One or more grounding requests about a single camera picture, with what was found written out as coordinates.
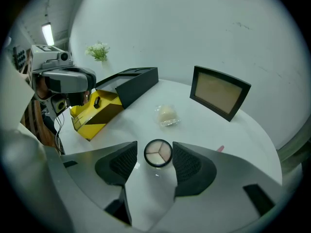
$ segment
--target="picture frame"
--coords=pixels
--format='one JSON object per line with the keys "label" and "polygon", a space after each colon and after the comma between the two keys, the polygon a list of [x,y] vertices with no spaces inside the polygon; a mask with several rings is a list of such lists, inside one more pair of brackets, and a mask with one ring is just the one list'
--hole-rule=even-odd
{"label": "picture frame", "polygon": [[[212,76],[214,78],[217,78],[222,81],[226,81],[228,83],[231,83],[239,88],[241,88],[241,92],[238,95],[232,109],[230,112],[225,112],[224,110],[216,107],[212,103],[209,103],[208,101],[203,100],[202,98],[197,97],[196,91],[197,91],[197,86],[198,86],[198,80],[199,80],[199,75],[200,73],[207,74],[209,76]],[[218,115],[222,116],[224,119],[227,121],[231,121],[234,115],[237,113],[241,105],[243,104],[249,90],[251,88],[251,84],[244,82],[238,78],[235,78],[233,76],[230,76],[228,74],[215,71],[213,69],[209,69],[206,67],[200,67],[200,66],[195,66],[194,67],[194,72],[193,72],[193,79],[192,79],[192,85],[191,85],[191,92],[190,92],[190,98],[193,99],[194,101],[204,105],[208,109],[212,110],[213,112],[217,113]]]}

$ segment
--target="open box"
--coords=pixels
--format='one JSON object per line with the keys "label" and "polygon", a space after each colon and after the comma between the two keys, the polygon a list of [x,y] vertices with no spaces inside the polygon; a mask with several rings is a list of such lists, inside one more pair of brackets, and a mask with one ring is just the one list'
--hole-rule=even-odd
{"label": "open box", "polygon": [[[159,81],[157,67],[131,68],[96,84],[89,102],[70,109],[74,129],[90,141],[114,116]],[[99,97],[99,107],[94,107]]]}

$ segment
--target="table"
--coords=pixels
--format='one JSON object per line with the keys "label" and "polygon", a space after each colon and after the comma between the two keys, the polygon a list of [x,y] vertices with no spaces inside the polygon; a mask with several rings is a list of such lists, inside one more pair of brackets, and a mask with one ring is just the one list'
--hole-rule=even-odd
{"label": "table", "polygon": [[[224,146],[224,153],[241,157],[279,184],[282,173],[276,149],[264,129],[248,114],[239,110],[231,122],[189,98],[189,85],[172,81],[159,82],[114,117],[90,142],[73,128],[67,109],[60,132],[66,154],[138,141],[137,164],[125,187],[132,225],[142,231],[152,227],[173,204],[176,173],[172,163],[164,168],[150,167],[143,157],[148,142],[164,139],[198,145],[212,150]],[[156,123],[155,108],[171,104],[181,122],[161,128]]]}

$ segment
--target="ceiling light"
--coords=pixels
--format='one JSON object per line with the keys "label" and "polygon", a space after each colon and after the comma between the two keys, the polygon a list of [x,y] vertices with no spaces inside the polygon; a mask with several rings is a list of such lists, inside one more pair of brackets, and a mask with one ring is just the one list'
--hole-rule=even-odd
{"label": "ceiling light", "polygon": [[53,40],[52,28],[51,28],[50,22],[42,25],[42,32],[43,32],[43,35],[44,35],[44,38],[47,44],[50,46],[53,46],[54,40]]}

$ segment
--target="plastic-wrapped item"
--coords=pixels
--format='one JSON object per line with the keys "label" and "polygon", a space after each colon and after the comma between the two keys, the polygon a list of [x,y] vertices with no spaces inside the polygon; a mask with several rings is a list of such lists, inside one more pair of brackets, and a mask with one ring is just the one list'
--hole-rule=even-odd
{"label": "plastic-wrapped item", "polygon": [[173,105],[158,106],[156,107],[155,112],[157,123],[162,127],[180,122],[180,118]]}

